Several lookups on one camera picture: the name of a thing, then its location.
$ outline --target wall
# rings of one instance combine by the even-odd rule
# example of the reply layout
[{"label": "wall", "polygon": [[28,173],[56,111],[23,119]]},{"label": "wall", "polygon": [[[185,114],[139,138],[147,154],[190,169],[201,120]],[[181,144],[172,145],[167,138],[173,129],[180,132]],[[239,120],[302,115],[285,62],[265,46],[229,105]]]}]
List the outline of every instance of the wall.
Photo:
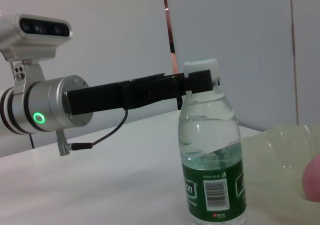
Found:
[{"label": "wall", "polygon": [[[96,86],[173,72],[164,0],[0,0],[0,10],[3,15],[27,13],[70,23],[72,40],[57,49],[55,59],[41,63],[46,79],[76,74]],[[1,66],[9,64],[3,59]],[[176,109],[175,99],[162,101],[130,110],[127,121]],[[116,126],[123,115],[121,109],[97,112],[88,126],[67,129],[66,136]],[[35,147],[56,140],[54,132],[32,137]]]},{"label": "wall", "polygon": [[217,58],[222,89],[240,123],[295,124],[290,0],[168,0],[179,71]]},{"label": "wall", "polygon": [[299,123],[320,122],[320,0],[292,0]]}]

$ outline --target green bottle label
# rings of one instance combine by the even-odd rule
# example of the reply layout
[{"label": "green bottle label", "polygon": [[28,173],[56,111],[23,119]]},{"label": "green bottle label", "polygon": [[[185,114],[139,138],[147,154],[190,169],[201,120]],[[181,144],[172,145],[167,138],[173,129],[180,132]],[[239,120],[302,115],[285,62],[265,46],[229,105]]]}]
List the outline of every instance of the green bottle label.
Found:
[{"label": "green bottle label", "polygon": [[208,222],[226,222],[247,207],[242,159],[220,170],[196,170],[182,164],[190,213]]}]

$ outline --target white camera housing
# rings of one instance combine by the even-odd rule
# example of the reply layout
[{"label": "white camera housing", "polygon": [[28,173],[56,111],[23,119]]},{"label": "white camera housing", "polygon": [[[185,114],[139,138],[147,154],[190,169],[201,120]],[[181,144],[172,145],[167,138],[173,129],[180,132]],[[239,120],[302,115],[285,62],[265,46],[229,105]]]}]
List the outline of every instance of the white camera housing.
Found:
[{"label": "white camera housing", "polygon": [[65,20],[28,14],[0,17],[0,51],[8,62],[52,59],[72,35]]}]

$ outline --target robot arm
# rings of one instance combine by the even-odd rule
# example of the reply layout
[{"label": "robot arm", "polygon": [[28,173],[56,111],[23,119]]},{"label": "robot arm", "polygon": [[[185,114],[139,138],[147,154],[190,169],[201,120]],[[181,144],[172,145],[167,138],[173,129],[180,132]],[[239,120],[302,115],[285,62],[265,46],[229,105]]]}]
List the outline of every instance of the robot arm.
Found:
[{"label": "robot arm", "polygon": [[54,58],[56,48],[72,35],[64,20],[27,14],[0,17],[0,51],[12,64],[15,79],[14,87],[0,92],[0,136],[56,131],[64,156],[92,148],[92,143],[68,144],[63,129],[87,125],[93,112],[123,108],[127,115],[130,109],[177,98],[186,91],[213,89],[210,70],[95,87],[76,75],[45,80],[39,61]]}]

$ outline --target barcode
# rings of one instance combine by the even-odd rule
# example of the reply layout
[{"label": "barcode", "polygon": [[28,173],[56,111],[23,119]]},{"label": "barcode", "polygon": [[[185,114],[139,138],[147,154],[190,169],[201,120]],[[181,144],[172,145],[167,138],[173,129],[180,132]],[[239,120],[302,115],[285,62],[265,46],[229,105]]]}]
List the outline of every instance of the barcode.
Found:
[{"label": "barcode", "polygon": [[206,209],[223,211],[230,209],[227,179],[204,180]]}]

